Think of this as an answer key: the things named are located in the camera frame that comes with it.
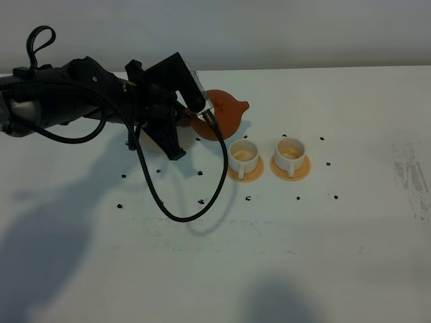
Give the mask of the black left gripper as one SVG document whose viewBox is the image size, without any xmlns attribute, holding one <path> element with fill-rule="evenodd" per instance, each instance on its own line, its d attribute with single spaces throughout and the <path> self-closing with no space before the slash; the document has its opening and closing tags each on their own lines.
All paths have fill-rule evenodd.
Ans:
<svg viewBox="0 0 431 323">
<path fill-rule="evenodd" d="M 196 113 L 177 100 L 176 92 L 150 81 L 141 62 L 131 60 L 125 71 L 135 90 L 138 120 L 145 123 L 146 134 L 169 160 L 179 160 L 186 151 L 179 145 L 176 127 L 191 127 Z"/>
</svg>

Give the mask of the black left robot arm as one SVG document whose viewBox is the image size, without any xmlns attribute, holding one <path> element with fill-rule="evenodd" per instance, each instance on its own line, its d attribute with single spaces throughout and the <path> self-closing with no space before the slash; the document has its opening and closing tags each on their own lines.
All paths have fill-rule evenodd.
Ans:
<svg viewBox="0 0 431 323">
<path fill-rule="evenodd" d="M 106 71 L 94 59 L 75 59 L 63 67 L 19 67 L 1 78 L 1 131 L 12 137 L 44 133 L 61 143 L 85 143 L 99 135 L 108 122 L 123 124 L 129 149 L 137 149 L 140 132 L 170 160 L 185 155 L 177 128 L 192 113 L 205 108 L 205 94 L 194 71 L 175 53 L 144 69 L 132 60 L 126 79 Z M 99 120 L 89 135 L 62 139 L 48 132 L 79 118 Z"/>
</svg>

